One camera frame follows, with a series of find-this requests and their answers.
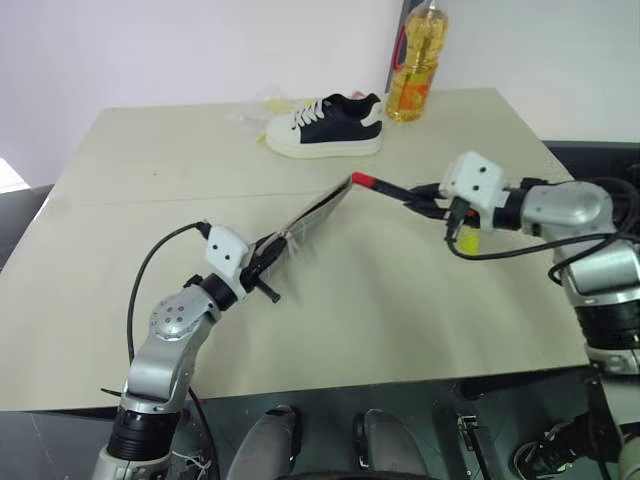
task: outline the plastic bottle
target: plastic bottle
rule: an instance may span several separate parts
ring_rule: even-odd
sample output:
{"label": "plastic bottle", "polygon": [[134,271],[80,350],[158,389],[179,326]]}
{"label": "plastic bottle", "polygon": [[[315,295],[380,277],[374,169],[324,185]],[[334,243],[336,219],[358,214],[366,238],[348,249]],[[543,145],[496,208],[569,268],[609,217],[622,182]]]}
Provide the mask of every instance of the plastic bottle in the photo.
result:
{"label": "plastic bottle", "polygon": [[[443,2],[425,0],[414,8],[400,30],[393,54],[393,76],[387,101],[387,114],[407,122],[420,118],[438,68],[438,55],[444,46],[449,19]],[[407,54],[398,64],[402,40],[406,36]]]}

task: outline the table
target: table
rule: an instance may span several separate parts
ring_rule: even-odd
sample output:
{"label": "table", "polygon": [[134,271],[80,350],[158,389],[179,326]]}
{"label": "table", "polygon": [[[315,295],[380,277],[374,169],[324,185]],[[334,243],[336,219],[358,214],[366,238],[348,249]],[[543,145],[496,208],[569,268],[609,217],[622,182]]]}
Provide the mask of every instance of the table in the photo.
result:
{"label": "table", "polygon": [[[228,120],[232,104],[105,110],[0,275],[1,410],[110,406],[127,373],[135,273],[164,234],[194,220],[250,239],[281,226],[354,170],[404,186],[437,182],[474,149],[514,181],[564,168],[493,89],[443,90],[424,117],[387,122],[368,158],[295,160]],[[551,254],[451,256],[444,226],[365,190],[349,193],[260,293],[226,312],[202,347],[203,397],[488,375],[586,362]],[[483,250],[535,243],[482,234]],[[152,307],[210,271],[196,233],[170,242],[143,279],[139,346]]]}

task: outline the white shoe sole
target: white shoe sole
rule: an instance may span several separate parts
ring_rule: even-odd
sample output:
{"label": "white shoe sole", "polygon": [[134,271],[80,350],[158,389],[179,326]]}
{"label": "white shoe sole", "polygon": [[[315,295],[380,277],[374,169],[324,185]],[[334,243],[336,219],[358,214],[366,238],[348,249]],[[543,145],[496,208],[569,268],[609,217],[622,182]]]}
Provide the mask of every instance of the white shoe sole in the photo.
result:
{"label": "white shoe sole", "polygon": [[353,142],[299,143],[287,145],[267,136],[267,145],[278,153],[293,158],[360,157],[373,155],[382,147],[382,135]]}

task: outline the black shoe upper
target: black shoe upper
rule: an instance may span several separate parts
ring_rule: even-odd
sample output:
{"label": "black shoe upper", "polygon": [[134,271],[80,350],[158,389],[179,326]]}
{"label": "black shoe upper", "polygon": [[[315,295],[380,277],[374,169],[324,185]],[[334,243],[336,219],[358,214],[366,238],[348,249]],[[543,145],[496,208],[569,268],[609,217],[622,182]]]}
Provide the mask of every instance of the black shoe upper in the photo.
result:
{"label": "black shoe upper", "polygon": [[300,127],[300,143],[349,142],[369,140],[382,130],[382,121],[364,127],[360,121],[369,115],[380,99],[373,93],[351,100],[336,93],[322,101],[324,118]]}

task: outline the red marker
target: red marker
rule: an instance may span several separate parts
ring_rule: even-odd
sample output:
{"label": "red marker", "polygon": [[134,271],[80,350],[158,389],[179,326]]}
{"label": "red marker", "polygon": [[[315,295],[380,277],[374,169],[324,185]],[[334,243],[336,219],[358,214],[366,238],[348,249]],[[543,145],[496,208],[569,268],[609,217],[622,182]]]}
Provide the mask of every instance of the red marker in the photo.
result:
{"label": "red marker", "polygon": [[351,181],[356,185],[369,188],[402,202],[414,202],[420,200],[420,198],[415,193],[393,185],[392,183],[385,182],[384,180],[380,180],[379,178],[367,175],[366,173],[353,172],[351,174]]}

